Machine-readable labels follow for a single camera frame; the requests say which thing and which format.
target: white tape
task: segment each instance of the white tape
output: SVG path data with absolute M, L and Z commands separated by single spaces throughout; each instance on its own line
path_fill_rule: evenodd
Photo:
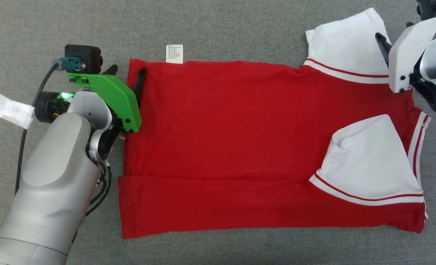
M 34 107 L 12 101 L 0 94 L 0 118 L 28 129 L 33 122 Z

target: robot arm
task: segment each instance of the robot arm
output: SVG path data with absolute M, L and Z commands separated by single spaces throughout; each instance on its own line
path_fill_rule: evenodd
M 436 112 L 436 0 L 417 0 L 421 22 L 408 23 L 393 47 L 380 33 L 376 41 L 388 65 L 390 89 L 414 88 Z
M 53 124 L 23 168 L 22 185 L 0 231 L 0 265 L 65 264 L 100 163 L 122 131 L 138 131 L 141 124 L 142 84 L 135 93 L 113 75 L 116 70 L 98 74 L 96 47 L 68 45 L 67 50 L 73 54 L 63 58 L 63 66 L 70 82 L 82 88 L 75 95 L 43 92 L 36 103 L 36 117 Z

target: green led light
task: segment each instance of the green led light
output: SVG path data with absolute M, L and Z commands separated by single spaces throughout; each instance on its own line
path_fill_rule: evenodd
M 74 97 L 74 94 L 63 92 L 63 93 L 61 93 L 60 96 L 61 96 L 62 99 L 66 100 L 68 98 Z

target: red stripe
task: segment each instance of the red stripe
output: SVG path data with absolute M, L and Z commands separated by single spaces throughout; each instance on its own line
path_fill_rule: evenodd
M 372 77 L 372 78 L 387 78 L 388 77 L 388 75 L 358 74 L 358 73 L 348 72 L 348 71 L 344 71 L 344 70 L 341 70 L 341 69 L 336 69 L 336 68 L 333 68 L 333 67 L 329 67 L 327 65 L 324 65 L 324 64 L 322 64 L 320 62 L 315 61 L 314 59 L 307 59 L 307 61 L 312 61 L 315 64 L 319 64 L 322 67 L 325 67 L 325 68 L 327 68 L 329 70 L 337 71 L 337 72 L 344 73 L 344 74 L 356 75 L 358 77 Z
M 419 131 L 419 136 L 418 136 L 418 141 L 416 143 L 415 155 L 413 156 L 413 173 L 415 174 L 416 179 L 418 178 L 418 176 L 416 175 L 417 167 L 418 167 L 418 164 L 416 163 L 416 160 L 417 160 L 416 158 L 418 155 L 419 145 L 421 143 L 421 136 L 423 135 L 424 124 L 427 122 L 428 118 L 429 118 L 429 116 L 426 115 L 425 119 L 423 120 L 423 125 L 421 125 L 421 129 Z
M 348 193 L 345 193 L 344 191 L 341 191 L 338 188 L 333 187 L 331 184 L 327 183 L 326 181 L 324 181 L 320 176 L 318 176 L 316 173 L 314 173 L 314 175 L 316 176 L 316 178 L 318 178 L 319 180 L 321 180 L 322 183 L 324 183 L 326 186 L 332 188 L 335 191 L 338 191 L 346 196 L 352 197 L 352 198 L 356 198 L 356 199 L 360 199 L 360 200 L 366 200 L 366 201 L 379 201 L 379 200 L 386 200 L 386 199 L 391 199 L 391 198 L 399 198 L 399 197 L 422 197 L 422 194 L 401 194 L 401 195 L 396 195 L 396 196 L 391 196 L 391 197 L 387 197 L 387 198 L 380 198 L 380 199 L 366 199 L 366 198 L 361 198 L 361 197 L 357 197 L 357 196 L 353 196 L 350 195 Z

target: care label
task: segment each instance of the care label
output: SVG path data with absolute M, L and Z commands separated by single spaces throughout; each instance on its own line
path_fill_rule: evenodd
M 183 64 L 184 63 L 184 45 L 169 44 L 166 45 L 166 63 Z

